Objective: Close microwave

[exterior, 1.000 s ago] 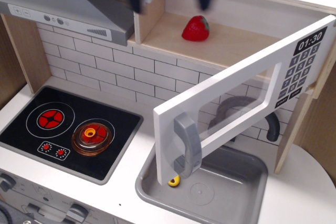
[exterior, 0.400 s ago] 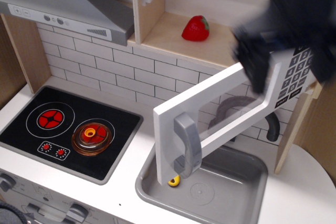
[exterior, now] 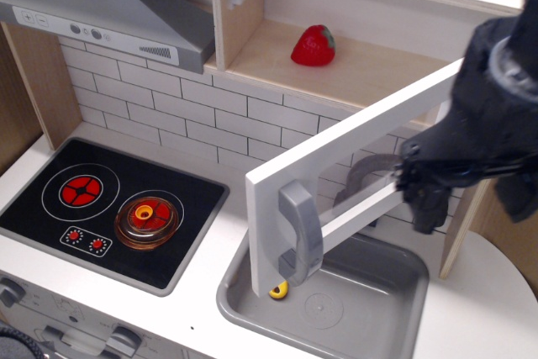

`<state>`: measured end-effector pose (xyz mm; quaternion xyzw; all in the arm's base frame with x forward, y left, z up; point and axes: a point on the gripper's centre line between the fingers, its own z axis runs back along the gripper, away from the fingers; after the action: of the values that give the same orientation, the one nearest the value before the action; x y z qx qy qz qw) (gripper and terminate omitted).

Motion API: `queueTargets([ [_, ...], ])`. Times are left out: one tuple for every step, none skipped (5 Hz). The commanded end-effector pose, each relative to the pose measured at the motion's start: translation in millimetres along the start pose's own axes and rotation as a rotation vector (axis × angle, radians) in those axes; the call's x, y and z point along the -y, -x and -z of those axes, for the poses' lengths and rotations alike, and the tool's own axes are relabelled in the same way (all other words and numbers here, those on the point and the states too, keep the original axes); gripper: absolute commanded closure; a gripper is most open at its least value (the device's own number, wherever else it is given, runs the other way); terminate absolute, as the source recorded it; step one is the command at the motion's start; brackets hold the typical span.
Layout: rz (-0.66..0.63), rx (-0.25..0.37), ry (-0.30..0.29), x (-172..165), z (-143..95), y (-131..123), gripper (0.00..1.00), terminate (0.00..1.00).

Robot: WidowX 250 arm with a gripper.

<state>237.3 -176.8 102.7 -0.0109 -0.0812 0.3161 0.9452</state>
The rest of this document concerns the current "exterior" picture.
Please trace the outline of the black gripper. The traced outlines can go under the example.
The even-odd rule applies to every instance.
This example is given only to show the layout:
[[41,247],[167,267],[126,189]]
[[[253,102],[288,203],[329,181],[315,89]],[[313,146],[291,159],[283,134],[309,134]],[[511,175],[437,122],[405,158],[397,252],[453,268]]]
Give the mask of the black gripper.
[[479,25],[451,89],[448,114],[403,143],[397,187],[414,230],[445,221],[449,187],[498,177],[496,196],[513,223],[537,210],[537,18]]

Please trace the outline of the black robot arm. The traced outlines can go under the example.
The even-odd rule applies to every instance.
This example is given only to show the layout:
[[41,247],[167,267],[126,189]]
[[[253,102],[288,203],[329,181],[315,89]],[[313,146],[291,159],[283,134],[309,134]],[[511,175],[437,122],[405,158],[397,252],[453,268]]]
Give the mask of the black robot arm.
[[445,223],[455,188],[497,178],[515,223],[537,210],[537,0],[476,27],[451,89],[447,115],[406,140],[397,189],[416,231]]

